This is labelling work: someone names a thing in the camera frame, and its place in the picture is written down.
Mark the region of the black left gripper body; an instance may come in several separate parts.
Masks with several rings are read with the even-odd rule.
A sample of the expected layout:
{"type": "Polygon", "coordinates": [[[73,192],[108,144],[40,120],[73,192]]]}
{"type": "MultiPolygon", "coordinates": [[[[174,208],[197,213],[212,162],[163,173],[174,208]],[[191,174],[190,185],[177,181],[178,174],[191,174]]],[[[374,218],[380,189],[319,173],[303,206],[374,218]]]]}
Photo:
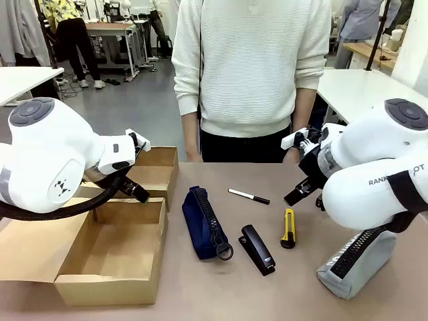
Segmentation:
{"type": "Polygon", "coordinates": [[[85,181],[94,183],[101,189],[109,189],[116,177],[116,173],[104,174],[98,167],[90,167],[85,170],[85,181]]]}

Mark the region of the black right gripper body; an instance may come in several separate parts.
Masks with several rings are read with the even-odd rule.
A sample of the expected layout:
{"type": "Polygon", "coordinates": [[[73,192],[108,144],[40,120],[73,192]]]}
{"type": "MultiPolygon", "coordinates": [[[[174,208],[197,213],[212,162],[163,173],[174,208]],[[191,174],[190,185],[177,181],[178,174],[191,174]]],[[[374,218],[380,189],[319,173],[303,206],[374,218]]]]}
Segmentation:
{"type": "Polygon", "coordinates": [[[320,165],[318,164],[318,154],[320,152],[320,146],[314,147],[298,165],[306,178],[300,183],[303,187],[309,189],[323,189],[328,178],[322,172],[320,165]]]}

